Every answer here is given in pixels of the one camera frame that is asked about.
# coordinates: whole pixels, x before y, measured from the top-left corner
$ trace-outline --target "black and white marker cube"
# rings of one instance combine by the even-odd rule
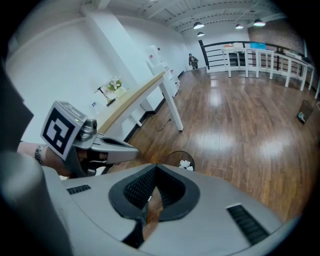
[[[66,160],[87,116],[66,101],[55,101],[45,119],[41,138],[63,160]]]

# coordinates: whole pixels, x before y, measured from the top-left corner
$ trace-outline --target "cable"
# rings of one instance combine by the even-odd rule
[[[140,107],[141,107],[145,112],[147,112],[147,111],[145,110],[145,108],[144,108],[141,104],[140,104]],[[158,129],[158,128],[157,128],[157,125],[156,125],[156,122],[155,122],[154,118],[152,117],[152,115],[149,114],[148,116],[151,117],[151,119],[152,119],[152,121],[153,121],[153,124],[154,124],[154,127],[155,127],[155,129],[156,129],[158,132],[161,132],[161,131],[166,127],[167,123],[169,123],[169,122],[171,121],[171,118],[169,118],[169,120],[166,121],[166,123],[164,124],[164,126],[163,126],[161,129]]]

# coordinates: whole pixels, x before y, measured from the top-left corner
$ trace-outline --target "hand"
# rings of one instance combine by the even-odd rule
[[[76,152],[77,152],[80,163],[84,159],[88,158],[86,150],[76,149]],[[108,154],[107,153],[100,153],[99,158],[101,160],[106,160],[108,158]],[[69,172],[66,169],[66,167],[63,163],[63,160],[59,156],[57,156],[56,153],[53,152],[51,150],[51,148],[49,148],[48,146],[45,146],[42,150],[42,162],[43,162],[44,166],[51,167],[51,168],[55,169],[56,172],[61,176],[69,177],[71,175],[71,172]]]

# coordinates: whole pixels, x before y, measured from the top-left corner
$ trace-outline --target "black baseboard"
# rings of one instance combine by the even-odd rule
[[[161,100],[161,102],[159,103],[159,105],[155,108],[154,111],[146,111],[144,112],[143,116],[140,118],[140,123],[142,124],[143,121],[147,118],[147,116],[150,115],[155,115],[156,113],[158,113],[158,111],[160,110],[160,108],[162,107],[162,105],[165,103],[166,99],[163,98]],[[135,134],[135,132],[138,130],[139,125],[135,125],[132,130],[129,132],[129,134],[125,137],[125,139],[123,140],[124,142],[128,143],[128,141],[130,141],[130,139],[132,138],[132,136]]]
[[[179,75],[178,78],[180,78],[184,74],[184,71],[182,71]]]

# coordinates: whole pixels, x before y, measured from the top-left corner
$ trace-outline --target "potted plant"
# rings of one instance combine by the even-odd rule
[[[113,93],[118,99],[127,93],[127,90],[122,87],[122,81],[119,77],[113,77],[106,85],[106,90]]]

